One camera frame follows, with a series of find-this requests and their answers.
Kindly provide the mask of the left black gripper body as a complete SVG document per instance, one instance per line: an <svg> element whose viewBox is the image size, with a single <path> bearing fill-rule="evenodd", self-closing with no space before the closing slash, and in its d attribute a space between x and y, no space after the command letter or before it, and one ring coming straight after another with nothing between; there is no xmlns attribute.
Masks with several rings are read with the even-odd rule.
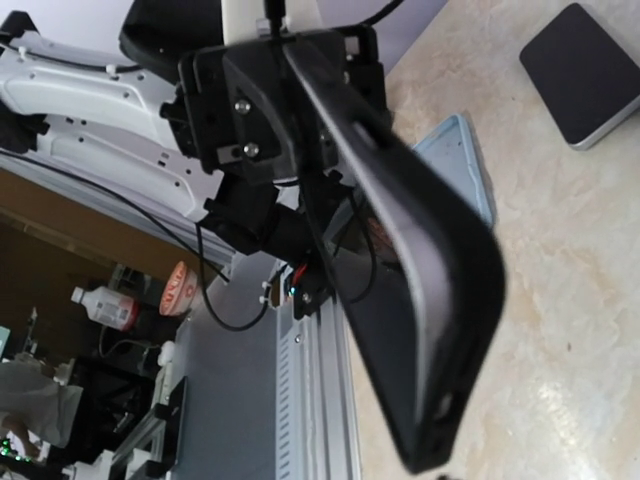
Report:
<svg viewBox="0 0 640 480"><path fill-rule="evenodd" d="M338 149L284 56L284 46L294 42L314 47L332 72L377 112L389 114L371 26L208 47L181 58L177 97L160 109L181 153L198 159L208 174L221 170L251 184L295 177L304 166L336 167Z"/></svg>

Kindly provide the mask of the black phone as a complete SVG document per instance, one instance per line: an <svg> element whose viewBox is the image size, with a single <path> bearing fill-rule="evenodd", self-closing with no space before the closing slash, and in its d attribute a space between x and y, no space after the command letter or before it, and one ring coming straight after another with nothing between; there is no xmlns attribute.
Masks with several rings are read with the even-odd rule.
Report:
<svg viewBox="0 0 640 480"><path fill-rule="evenodd" d="M519 60L575 150L591 148L639 109L639 65L578 3L530 40Z"/></svg>
<svg viewBox="0 0 640 480"><path fill-rule="evenodd" d="M407 456L418 448L426 421L435 349L400 262L375 250L367 223L375 214L365 193L355 186L352 196L354 231L342 240L332 267L391 437Z"/></svg>

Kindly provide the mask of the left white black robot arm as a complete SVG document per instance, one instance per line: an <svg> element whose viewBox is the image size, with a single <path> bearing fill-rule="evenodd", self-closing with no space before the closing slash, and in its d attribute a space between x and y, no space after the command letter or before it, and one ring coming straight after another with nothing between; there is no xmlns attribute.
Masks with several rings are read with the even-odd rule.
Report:
<svg viewBox="0 0 640 480"><path fill-rule="evenodd" d="M306 10L291 1L136 1L115 57L49 40L14 10L1 25L2 152L48 158L243 254L301 262L313 236L280 188L309 168L325 219L346 189L285 47L309 47L386 112L373 26L305 25Z"/></svg>

